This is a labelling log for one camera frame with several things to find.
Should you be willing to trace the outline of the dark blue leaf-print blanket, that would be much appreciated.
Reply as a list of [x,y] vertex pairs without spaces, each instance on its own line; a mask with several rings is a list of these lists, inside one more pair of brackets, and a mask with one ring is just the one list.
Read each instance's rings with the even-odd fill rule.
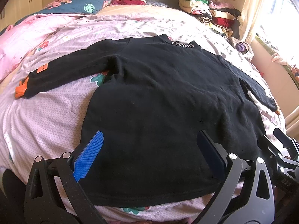
[[[110,4],[111,0],[69,0],[69,1],[56,1],[53,5],[48,5],[44,9],[33,14],[97,14],[100,10]],[[27,15],[18,20],[14,26],[20,24],[27,17]]]

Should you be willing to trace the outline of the pile of folded clothes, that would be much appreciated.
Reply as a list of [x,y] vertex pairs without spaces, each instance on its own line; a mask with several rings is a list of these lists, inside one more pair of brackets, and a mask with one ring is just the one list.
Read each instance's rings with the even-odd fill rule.
[[178,5],[216,33],[240,38],[241,11],[232,4],[220,0],[178,0]]

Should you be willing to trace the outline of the bright pink quilt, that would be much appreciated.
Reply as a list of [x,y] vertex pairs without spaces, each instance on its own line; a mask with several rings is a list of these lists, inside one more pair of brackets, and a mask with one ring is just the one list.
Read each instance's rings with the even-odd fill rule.
[[1,35],[1,80],[4,80],[46,37],[78,16],[32,15]]

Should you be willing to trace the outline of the cream window curtain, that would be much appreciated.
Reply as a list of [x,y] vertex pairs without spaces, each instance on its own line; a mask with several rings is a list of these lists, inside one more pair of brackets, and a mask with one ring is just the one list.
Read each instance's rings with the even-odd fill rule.
[[245,0],[240,18],[240,39],[250,44],[263,19],[270,14],[274,0]]

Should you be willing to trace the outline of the purple cloth bundle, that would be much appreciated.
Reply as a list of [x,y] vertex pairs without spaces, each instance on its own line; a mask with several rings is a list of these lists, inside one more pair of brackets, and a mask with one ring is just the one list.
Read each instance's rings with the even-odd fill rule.
[[239,53],[241,53],[246,58],[246,60],[250,62],[254,57],[254,53],[251,46],[247,42],[241,41],[234,37],[230,37],[229,39],[231,41],[232,47],[235,48]]

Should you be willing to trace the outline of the floral cloth on windowsill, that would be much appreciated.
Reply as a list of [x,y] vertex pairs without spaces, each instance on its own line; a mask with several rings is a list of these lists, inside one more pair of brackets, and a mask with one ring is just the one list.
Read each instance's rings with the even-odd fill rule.
[[294,63],[288,62],[285,58],[281,57],[279,54],[275,53],[271,57],[271,61],[278,63],[282,66],[287,66],[291,70],[291,74],[293,75],[294,79],[299,82],[299,69],[298,66]]

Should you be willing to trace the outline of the red and cream pillow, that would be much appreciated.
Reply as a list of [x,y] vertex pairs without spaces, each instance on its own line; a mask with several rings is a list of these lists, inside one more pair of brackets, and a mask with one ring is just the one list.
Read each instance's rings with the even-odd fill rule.
[[112,0],[111,5],[137,5],[145,6],[147,2],[145,0]]

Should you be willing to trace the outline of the black long-sleeve shirt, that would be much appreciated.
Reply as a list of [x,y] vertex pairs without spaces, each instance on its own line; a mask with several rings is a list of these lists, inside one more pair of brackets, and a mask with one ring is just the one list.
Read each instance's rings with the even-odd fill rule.
[[196,144],[199,131],[228,152],[253,160],[265,128],[249,97],[277,112],[265,89],[222,56],[166,35],[106,39],[30,72],[16,88],[27,99],[106,72],[90,100],[81,143],[104,143],[80,185],[97,206],[145,207],[214,192]]

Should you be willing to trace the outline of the pink strawberry print bedsheet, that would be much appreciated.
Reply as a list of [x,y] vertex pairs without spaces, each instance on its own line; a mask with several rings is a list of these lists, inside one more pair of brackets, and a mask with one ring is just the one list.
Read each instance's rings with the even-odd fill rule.
[[31,17],[46,31],[47,47],[35,50],[1,83],[1,168],[26,182],[38,155],[47,158],[73,150],[79,143],[89,100],[100,84],[94,74],[27,99],[15,99],[19,81],[34,69],[104,39],[142,38],[166,34],[181,43],[195,41],[255,79],[271,95],[258,70],[224,38],[196,18],[157,6],[108,6],[95,15]]

